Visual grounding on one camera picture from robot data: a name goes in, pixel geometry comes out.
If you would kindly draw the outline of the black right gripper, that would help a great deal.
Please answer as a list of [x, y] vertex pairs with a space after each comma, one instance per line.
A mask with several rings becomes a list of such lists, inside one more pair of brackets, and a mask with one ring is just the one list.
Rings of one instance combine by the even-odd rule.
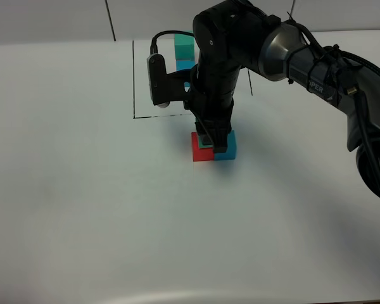
[[[234, 63], [199, 63], [190, 73], [191, 97], [186, 102], [196, 118], [206, 122], [229, 116], [233, 107], [233, 95], [238, 81], [238, 66]], [[210, 138], [199, 122], [196, 133], [202, 144], [213, 144], [214, 153], [225, 153], [228, 148], [228, 128], [215, 127]]]

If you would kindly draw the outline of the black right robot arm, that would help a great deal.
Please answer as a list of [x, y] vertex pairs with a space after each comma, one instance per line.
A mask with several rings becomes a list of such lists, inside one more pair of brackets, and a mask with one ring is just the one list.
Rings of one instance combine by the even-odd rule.
[[193, 34], [199, 60], [192, 86], [205, 95], [194, 115], [215, 153], [227, 151], [233, 94], [247, 68], [287, 80], [318, 96], [348, 119], [347, 148], [357, 153], [366, 186], [380, 197], [380, 68], [337, 45], [321, 46], [293, 19], [267, 15], [249, 1], [223, 1], [197, 14]]

